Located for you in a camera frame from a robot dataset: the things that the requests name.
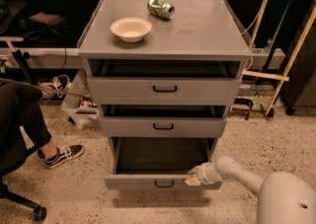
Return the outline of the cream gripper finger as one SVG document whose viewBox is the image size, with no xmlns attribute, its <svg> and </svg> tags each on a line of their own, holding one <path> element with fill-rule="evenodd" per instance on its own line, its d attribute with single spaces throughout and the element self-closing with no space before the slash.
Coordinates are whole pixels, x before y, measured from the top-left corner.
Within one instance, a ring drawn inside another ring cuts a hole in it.
<svg viewBox="0 0 316 224">
<path fill-rule="evenodd" d="M 185 183 L 190 187 L 198 187 L 201 185 L 200 178 L 198 177 L 199 166 L 195 166 L 188 172 L 188 177 L 185 179 Z"/>
</svg>

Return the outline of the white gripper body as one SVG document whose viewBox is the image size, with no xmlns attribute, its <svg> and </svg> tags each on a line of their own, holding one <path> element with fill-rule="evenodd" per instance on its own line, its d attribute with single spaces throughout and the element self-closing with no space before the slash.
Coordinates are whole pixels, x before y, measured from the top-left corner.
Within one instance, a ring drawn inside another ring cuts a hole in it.
<svg viewBox="0 0 316 224">
<path fill-rule="evenodd" d="M 222 177 L 216 171 L 214 163 L 207 162 L 198 166 L 198 177 L 200 178 L 202 185 L 212 185 L 222 181 Z"/>
</svg>

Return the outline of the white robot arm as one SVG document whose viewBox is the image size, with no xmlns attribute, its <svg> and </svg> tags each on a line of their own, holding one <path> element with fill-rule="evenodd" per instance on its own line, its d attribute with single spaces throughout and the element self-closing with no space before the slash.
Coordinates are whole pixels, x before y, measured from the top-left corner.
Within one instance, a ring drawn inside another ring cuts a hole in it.
<svg viewBox="0 0 316 224">
<path fill-rule="evenodd" d="M 316 190 L 288 172 L 256 175 L 229 156 L 206 162 L 188 172 L 188 186 L 237 181 L 258 198 L 258 224 L 316 224 Z"/>
</svg>

